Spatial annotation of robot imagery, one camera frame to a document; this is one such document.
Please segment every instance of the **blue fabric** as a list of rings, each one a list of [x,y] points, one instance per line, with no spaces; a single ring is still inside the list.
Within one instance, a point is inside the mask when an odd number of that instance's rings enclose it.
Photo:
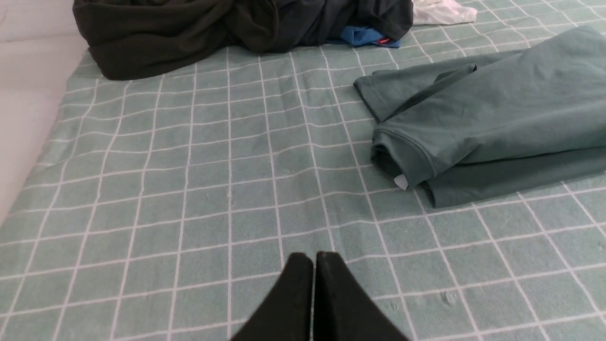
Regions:
[[[345,26],[341,39],[333,39],[330,44],[350,44],[351,46],[377,45],[384,47],[400,47],[400,41],[386,38],[380,32],[370,27]]]

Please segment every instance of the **grid pattern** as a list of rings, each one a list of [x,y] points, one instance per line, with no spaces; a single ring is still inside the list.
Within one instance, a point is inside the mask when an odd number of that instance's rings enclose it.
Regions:
[[[431,208],[369,162],[351,84],[529,47],[603,0],[483,0],[397,50],[221,50],[111,82],[85,56],[0,228],[6,340],[221,340],[291,252],[334,250],[413,340],[604,340],[606,174]]]

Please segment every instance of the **white tag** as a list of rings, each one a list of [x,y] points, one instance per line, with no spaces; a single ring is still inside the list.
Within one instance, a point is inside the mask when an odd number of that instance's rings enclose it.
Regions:
[[[398,175],[395,179],[393,179],[393,182],[396,183],[396,185],[398,185],[398,187],[400,187],[401,189],[406,191],[406,188],[408,188],[408,180],[406,180],[406,177],[404,176],[404,174]]]

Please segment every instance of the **dark green jacket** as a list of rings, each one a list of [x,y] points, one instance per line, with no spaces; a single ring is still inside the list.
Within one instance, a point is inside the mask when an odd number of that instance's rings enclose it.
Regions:
[[[606,169],[606,39],[590,27],[354,85],[379,123],[374,164],[436,207]]]

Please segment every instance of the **red label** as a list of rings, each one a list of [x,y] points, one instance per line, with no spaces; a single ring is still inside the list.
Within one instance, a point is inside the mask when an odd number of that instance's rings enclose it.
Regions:
[[[383,38],[383,39],[377,40],[377,44],[383,45],[383,44],[387,44],[390,41],[391,41],[391,39],[389,39],[389,38]]]

